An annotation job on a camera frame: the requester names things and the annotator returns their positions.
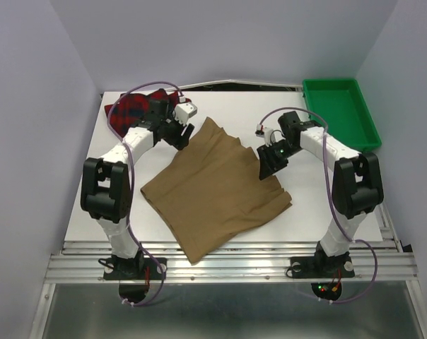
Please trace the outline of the red plaid skirt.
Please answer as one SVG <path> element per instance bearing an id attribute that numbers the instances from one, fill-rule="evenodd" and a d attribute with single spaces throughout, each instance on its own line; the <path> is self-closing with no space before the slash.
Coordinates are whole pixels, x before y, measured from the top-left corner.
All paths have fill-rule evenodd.
<path id="1" fill-rule="evenodd" d="M 161 122 L 175 119 L 175 106 L 181 103 L 176 92 L 167 94 L 159 89 L 149 95 L 132 93 L 125 95 L 117 105 L 106 105 L 107 125 L 122 140 L 129 130 L 152 133 L 154 143 L 157 143 L 157 129 Z"/>

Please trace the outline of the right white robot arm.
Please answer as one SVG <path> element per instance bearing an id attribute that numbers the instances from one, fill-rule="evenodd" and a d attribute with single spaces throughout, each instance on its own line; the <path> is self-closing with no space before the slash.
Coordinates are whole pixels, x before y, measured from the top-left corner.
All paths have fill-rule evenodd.
<path id="1" fill-rule="evenodd" d="M 355 242 L 355 233 L 367 214 L 384 198 L 380 164 L 375 153 L 361 153 L 328 132 L 322 117 L 302 121 L 295 107 L 282 107 L 278 119 L 281 140 L 271 128 L 258 123 L 255 134 L 264 139 L 258 147 L 259 178 L 270 177 L 288 165 L 290 156 L 306 150 L 322 161 L 332 221 L 319 241 L 321 254 L 312 259 L 320 275 L 329 275 L 338 267 L 340 256 Z"/>

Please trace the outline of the tan brown skirt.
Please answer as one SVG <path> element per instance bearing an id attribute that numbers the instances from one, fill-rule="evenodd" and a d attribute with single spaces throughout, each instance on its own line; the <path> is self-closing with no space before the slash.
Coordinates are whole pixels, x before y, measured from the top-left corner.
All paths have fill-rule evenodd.
<path id="1" fill-rule="evenodd" d="M 292 205 L 275 176 L 239 138 L 206 118 L 189 145 L 141 187 L 191 264 L 237 234 L 267 224 Z"/>

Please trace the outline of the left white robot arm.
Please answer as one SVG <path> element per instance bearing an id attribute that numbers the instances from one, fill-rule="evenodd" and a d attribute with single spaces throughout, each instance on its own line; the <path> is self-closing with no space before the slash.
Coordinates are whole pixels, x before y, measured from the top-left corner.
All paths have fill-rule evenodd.
<path id="1" fill-rule="evenodd" d="M 167 100 L 151 100 L 144 115 L 134 121 L 111 150 L 83 164 L 81 209 L 96 220 L 112 247 L 109 258 L 99 260 L 105 280 L 139 280 L 152 272 L 164 275 L 164 259 L 143 248 L 131 229 L 137 160 L 159 141 L 177 150 L 189 143 L 194 126 L 189 120 L 197 106 L 185 101 L 170 106 Z"/>

